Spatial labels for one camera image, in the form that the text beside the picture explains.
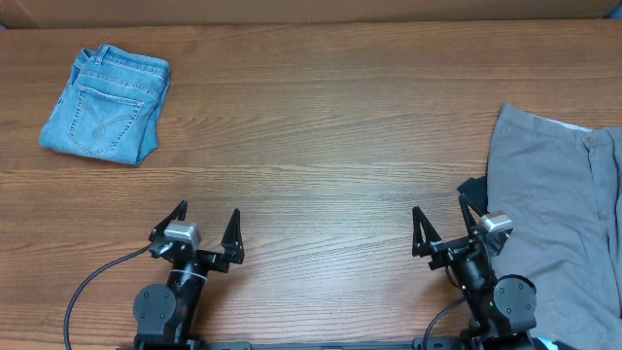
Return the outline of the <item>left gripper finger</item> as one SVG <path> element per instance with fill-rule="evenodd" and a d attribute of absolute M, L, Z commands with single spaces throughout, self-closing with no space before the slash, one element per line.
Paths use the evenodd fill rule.
<path fill-rule="evenodd" d="M 184 221 L 186 219 L 187 210 L 188 203 L 185 200 L 182 200 L 166 218 L 164 218 L 151 230 L 149 238 L 155 239 L 157 236 L 163 235 L 165 229 L 173 221 Z"/>
<path fill-rule="evenodd" d="M 226 259 L 230 263 L 242 264 L 245 258 L 241 233 L 241 212 L 234 209 L 221 242 Z"/>

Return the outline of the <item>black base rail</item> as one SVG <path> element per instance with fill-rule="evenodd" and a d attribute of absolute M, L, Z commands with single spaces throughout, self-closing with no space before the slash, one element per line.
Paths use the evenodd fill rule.
<path fill-rule="evenodd" d="M 411 341 L 371 341 L 371 342 L 324 342 L 324 343 L 291 343 L 291 344 L 252 344 L 250 342 L 216 342 L 193 341 L 190 344 L 178 345 L 132 345 L 123 347 L 130 349 L 183 349 L 183 350 L 459 350 L 464 345 L 455 337 L 430 337 L 427 346 L 423 338 L 416 337 Z"/>

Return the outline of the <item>light blue garment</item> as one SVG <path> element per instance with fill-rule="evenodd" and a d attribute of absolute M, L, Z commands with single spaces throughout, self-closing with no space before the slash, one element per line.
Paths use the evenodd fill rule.
<path fill-rule="evenodd" d="M 534 337 L 533 342 L 535 350 L 559 350 L 556 343 L 546 338 Z"/>

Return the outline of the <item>folded blue denim jeans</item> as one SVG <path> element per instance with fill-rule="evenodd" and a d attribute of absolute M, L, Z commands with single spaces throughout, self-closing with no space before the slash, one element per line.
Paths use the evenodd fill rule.
<path fill-rule="evenodd" d="M 158 147 L 157 123 L 169 87 L 164 59 L 110 45 L 83 49 L 42 128 L 40 146 L 139 165 Z"/>

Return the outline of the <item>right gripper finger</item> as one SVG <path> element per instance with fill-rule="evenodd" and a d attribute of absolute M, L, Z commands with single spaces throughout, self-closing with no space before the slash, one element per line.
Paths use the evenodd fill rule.
<path fill-rule="evenodd" d="M 412 256 L 429 256 L 432 254 L 432 247 L 442 243 L 442 238 L 419 206 L 412 209 L 412 216 Z"/>
<path fill-rule="evenodd" d="M 458 200 L 466 229 L 469 233 L 473 233 L 477 227 L 477 221 L 472 214 L 475 213 L 479 218 L 486 215 L 487 200 L 483 199 L 481 196 L 469 196 L 466 193 L 460 193 Z"/>

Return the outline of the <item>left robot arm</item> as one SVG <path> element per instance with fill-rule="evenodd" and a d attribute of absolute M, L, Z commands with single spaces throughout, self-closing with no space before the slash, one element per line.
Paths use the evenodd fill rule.
<path fill-rule="evenodd" d="M 155 259 L 171 263 L 167 281 L 143 288 L 133 303 L 137 321 L 135 349 L 207 349 L 201 336 L 192 333 L 203 287 L 211 271 L 227 273 L 245 258 L 241 213 L 229 219 L 221 252 L 201 250 L 198 226 L 186 220 L 184 201 L 151 231 L 148 251 Z"/>

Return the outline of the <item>black garment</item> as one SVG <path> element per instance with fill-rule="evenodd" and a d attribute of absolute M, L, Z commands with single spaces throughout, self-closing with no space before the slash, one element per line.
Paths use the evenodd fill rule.
<path fill-rule="evenodd" d="M 488 214 L 487 177 L 469 178 L 457 187 L 459 202 L 470 207 L 478 216 Z"/>

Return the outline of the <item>grey cotton shorts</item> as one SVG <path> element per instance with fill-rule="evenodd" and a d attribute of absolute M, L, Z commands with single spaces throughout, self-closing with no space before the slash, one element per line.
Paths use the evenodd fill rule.
<path fill-rule="evenodd" d="M 621 130 L 501 107 L 487 164 L 488 209 L 514 229 L 497 273 L 536 285 L 531 333 L 574 349 L 621 346 Z"/>

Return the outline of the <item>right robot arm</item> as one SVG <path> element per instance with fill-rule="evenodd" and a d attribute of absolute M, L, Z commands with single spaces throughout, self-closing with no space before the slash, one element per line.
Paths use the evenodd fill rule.
<path fill-rule="evenodd" d="M 412 255 L 429 257 L 430 269 L 444 269 L 462 294 L 432 319 L 421 347 L 433 348 L 433 327 L 464 303 L 471 323 L 454 340 L 454 349 L 534 349 L 530 330 L 536 326 L 536 286 L 522 275 L 499 277 L 492 265 L 513 230 L 512 221 L 502 211 L 479 212 L 474 219 L 475 208 L 463 193 L 459 204 L 467 235 L 451 241 L 441 238 L 420 207 L 412 209 Z"/>

